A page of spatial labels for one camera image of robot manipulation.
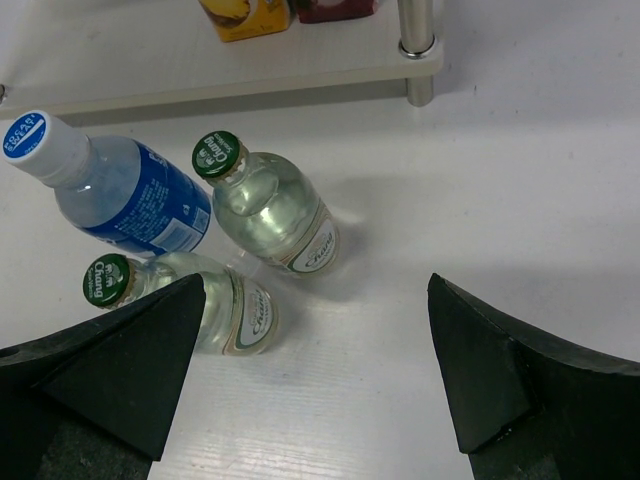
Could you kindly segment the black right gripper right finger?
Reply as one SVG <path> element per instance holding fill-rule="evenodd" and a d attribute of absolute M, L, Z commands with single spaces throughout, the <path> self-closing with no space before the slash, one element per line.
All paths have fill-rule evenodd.
<path fill-rule="evenodd" d="M 639 365 L 497 310 L 445 278 L 429 324 L 476 479 L 636 479 Z"/>

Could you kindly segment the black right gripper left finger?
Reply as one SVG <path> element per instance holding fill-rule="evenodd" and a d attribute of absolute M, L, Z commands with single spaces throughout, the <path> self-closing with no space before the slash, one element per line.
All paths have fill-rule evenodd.
<path fill-rule="evenodd" d="M 145 479 L 195 348 L 204 280 L 1 351 L 4 479 Z"/>

